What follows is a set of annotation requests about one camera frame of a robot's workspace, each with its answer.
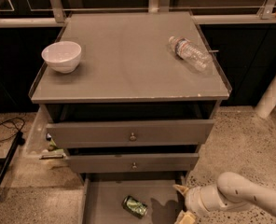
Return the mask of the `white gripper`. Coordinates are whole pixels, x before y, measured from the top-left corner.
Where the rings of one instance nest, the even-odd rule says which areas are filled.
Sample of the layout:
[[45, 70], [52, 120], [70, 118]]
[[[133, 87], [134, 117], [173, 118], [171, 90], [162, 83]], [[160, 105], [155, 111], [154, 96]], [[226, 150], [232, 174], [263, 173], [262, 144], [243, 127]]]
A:
[[[178, 184], [172, 187], [182, 195], [186, 195], [186, 208], [198, 217], [204, 217], [213, 211], [225, 210], [227, 207], [226, 199], [216, 185], [192, 189]], [[174, 224], [194, 224], [196, 217], [189, 211], [181, 211]]]

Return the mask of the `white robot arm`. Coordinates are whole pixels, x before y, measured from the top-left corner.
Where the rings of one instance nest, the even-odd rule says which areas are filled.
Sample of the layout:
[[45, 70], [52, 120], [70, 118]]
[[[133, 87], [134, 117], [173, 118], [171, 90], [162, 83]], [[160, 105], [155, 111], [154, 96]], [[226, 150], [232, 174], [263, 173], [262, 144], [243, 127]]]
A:
[[200, 162], [174, 188], [186, 211], [176, 224], [209, 224], [255, 207], [276, 224], [276, 75], [256, 107], [222, 107]]

